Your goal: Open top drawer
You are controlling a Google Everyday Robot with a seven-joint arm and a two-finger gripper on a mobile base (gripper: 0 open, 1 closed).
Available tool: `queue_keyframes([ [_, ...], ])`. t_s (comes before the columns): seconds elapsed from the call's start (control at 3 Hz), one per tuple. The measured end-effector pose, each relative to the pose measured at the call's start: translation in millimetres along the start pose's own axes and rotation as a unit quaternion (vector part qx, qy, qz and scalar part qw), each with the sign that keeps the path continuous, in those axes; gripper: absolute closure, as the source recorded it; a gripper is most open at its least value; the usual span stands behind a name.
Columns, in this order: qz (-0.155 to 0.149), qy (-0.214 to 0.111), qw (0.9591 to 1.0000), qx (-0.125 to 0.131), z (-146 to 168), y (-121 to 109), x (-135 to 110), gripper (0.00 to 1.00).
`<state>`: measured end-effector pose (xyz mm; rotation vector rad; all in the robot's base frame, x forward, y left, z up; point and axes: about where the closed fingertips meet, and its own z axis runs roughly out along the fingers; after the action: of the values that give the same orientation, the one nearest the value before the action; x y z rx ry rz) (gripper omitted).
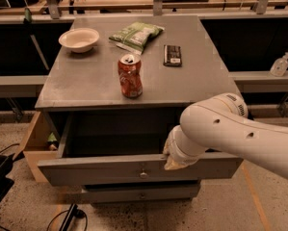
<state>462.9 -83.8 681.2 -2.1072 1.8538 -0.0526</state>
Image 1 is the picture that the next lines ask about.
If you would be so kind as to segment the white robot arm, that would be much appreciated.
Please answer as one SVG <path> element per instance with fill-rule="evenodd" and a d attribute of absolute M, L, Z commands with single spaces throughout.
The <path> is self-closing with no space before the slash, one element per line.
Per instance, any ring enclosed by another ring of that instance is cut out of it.
<path fill-rule="evenodd" d="M 250 161 L 288 180 L 288 127 L 248 119 L 244 100 L 223 93 L 188 106 L 164 146 L 166 170 L 195 164 L 207 149 Z"/>

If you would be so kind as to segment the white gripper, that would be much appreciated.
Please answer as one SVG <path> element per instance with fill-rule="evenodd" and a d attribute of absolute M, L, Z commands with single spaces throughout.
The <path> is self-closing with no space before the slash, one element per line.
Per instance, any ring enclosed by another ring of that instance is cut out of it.
<path fill-rule="evenodd" d="M 189 139 L 181 129 L 175 126 L 169 133 L 163 153 L 168 156 L 164 170 L 178 170 L 195 164 L 199 156 L 207 150 Z"/>

